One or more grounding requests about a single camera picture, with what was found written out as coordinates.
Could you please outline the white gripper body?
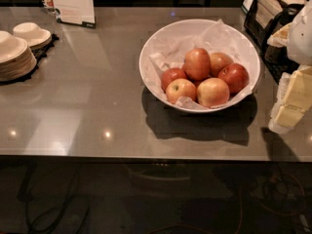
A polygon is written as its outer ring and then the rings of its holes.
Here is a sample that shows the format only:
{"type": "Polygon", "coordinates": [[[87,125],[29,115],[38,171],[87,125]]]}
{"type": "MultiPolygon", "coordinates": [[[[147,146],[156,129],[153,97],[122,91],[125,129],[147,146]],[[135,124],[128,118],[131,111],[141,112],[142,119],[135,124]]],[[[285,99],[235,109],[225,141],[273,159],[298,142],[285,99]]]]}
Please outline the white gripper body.
{"type": "Polygon", "coordinates": [[[291,23],[287,54],[298,64],[312,64],[312,0],[306,3],[291,23]]]}

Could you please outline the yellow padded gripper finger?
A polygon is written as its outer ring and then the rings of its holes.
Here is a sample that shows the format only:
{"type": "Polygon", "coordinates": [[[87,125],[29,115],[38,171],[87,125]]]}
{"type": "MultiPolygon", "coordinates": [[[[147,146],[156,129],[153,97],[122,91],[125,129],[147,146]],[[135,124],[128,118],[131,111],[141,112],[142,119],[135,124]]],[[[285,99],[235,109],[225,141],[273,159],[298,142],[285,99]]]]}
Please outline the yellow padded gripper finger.
{"type": "Polygon", "coordinates": [[[286,134],[312,107],[312,66],[301,65],[292,74],[284,72],[279,81],[277,101],[270,114],[269,130],[286,134]]]}
{"type": "Polygon", "coordinates": [[[290,27],[291,27],[290,23],[282,26],[279,30],[277,30],[268,38],[267,44],[269,46],[277,48],[287,47],[290,27]]]}

